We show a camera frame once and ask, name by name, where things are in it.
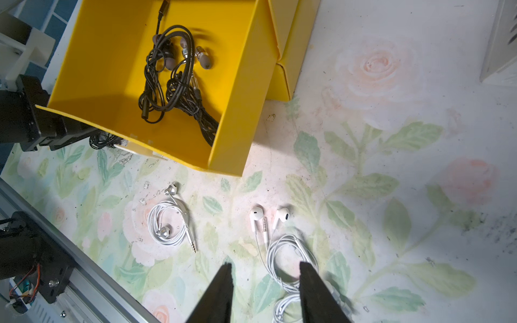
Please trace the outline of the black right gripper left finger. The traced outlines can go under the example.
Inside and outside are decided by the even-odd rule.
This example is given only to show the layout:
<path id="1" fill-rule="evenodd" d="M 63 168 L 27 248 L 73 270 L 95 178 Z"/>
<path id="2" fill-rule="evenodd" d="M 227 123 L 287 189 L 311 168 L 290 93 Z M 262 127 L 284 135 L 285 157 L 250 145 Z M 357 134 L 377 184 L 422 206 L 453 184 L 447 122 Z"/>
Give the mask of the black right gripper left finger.
<path id="1" fill-rule="evenodd" d="M 225 262 L 195 306 L 187 323 L 230 323 L 233 295 L 232 264 Z"/>

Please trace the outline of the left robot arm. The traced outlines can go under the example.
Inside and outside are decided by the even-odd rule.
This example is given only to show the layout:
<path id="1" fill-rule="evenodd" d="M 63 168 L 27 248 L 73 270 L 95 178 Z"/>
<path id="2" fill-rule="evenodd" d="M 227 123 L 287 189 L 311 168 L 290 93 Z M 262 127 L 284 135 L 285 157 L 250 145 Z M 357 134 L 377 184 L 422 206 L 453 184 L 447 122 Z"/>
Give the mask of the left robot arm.
<path id="1" fill-rule="evenodd" d="M 23 152 L 40 146 L 52 151 L 97 135 L 85 123 L 42 109 L 50 95 L 38 78 L 20 75 L 17 90 L 1 91 L 1 142 L 18 144 Z M 33 290 L 27 295 L 9 293 L 16 300 L 33 301 L 42 296 L 53 304 L 67 287 L 75 261 L 43 231 L 27 211 L 15 211 L 1 221 L 1 278 L 20 276 Z"/>

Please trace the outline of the yellow drawer cabinet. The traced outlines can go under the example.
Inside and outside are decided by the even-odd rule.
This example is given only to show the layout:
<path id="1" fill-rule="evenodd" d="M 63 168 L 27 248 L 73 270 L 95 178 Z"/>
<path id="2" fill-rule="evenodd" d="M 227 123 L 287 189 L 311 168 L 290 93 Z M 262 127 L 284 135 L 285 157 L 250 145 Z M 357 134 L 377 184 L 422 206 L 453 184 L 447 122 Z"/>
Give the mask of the yellow drawer cabinet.
<path id="1" fill-rule="evenodd" d="M 40 109 L 241 176 L 264 103 L 293 97 L 319 5 L 84 1 Z"/>

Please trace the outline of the small black wired earphones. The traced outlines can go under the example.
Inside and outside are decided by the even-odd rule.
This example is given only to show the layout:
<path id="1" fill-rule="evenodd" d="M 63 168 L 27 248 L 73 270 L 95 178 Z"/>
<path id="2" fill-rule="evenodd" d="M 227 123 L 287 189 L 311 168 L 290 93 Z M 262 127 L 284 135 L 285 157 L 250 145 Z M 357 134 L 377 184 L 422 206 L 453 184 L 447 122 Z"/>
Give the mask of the small black wired earphones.
<path id="1" fill-rule="evenodd" d="M 203 105 L 201 90 L 193 71 L 195 63 L 193 41 L 181 38 L 180 47 L 183 60 L 171 71 L 170 80 L 166 85 L 166 99 L 167 102 L 172 102 L 173 108 L 183 111 L 197 121 L 204 140 L 212 147 L 219 123 Z"/>

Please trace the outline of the white perforated file organizer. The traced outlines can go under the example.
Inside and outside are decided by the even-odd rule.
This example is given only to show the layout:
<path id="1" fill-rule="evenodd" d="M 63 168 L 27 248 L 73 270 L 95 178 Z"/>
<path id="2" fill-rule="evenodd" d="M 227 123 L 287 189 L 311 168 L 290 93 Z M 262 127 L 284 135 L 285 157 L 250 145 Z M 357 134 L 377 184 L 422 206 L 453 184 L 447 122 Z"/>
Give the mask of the white perforated file organizer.
<path id="1" fill-rule="evenodd" d="M 516 87 L 516 1 L 501 0 L 481 69 L 480 82 Z"/>

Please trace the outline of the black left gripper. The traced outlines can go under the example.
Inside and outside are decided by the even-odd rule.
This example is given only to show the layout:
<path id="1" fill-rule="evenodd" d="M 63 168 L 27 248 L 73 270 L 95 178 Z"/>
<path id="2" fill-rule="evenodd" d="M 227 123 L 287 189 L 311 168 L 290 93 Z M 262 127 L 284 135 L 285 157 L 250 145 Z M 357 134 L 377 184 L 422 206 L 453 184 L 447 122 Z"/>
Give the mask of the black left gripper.
<path id="1" fill-rule="evenodd" d="M 18 143 L 24 152 L 40 146 L 56 151 L 100 133 L 100 129 L 37 107 L 50 99 L 39 79 L 20 75 L 18 90 L 1 91 L 1 143 Z"/>

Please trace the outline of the black earphones large coil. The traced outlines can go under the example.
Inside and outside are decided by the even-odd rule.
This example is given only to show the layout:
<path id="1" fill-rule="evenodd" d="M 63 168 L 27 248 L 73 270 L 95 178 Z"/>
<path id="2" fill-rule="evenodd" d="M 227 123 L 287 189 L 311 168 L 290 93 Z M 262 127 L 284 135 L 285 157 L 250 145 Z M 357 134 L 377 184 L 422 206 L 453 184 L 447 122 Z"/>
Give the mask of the black earphones large coil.
<path id="1" fill-rule="evenodd" d="M 165 31 L 161 31 L 161 22 L 168 8 L 169 1 L 163 1 L 158 10 L 158 22 L 155 35 L 152 36 L 152 50 L 145 58 L 144 91 L 138 99 L 141 109 L 141 118 L 149 124 L 157 124 L 166 112 L 174 109 L 172 102 L 167 102 L 166 85 L 170 80 L 171 71 L 180 63 L 173 51 L 173 39 L 186 38 L 195 41 L 191 31 L 182 25 L 173 25 Z"/>

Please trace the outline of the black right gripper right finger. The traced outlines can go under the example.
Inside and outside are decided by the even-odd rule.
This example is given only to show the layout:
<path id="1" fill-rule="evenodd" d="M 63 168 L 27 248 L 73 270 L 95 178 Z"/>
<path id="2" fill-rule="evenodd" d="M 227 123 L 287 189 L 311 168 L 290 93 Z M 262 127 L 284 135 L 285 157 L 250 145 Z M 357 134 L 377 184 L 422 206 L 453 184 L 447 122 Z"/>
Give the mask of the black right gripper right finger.
<path id="1" fill-rule="evenodd" d="M 303 323 L 351 323 L 309 262 L 300 262 L 299 291 Z"/>

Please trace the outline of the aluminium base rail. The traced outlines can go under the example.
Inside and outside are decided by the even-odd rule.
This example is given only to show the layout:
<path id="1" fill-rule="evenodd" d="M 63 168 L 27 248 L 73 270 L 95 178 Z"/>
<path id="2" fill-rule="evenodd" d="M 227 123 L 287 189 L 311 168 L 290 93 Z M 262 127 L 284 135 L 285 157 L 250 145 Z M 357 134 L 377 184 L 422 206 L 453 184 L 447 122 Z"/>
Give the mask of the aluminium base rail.
<path id="1" fill-rule="evenodd" d="M 1 287 L 3 322 L 156 322 L 5 181 Z"/>

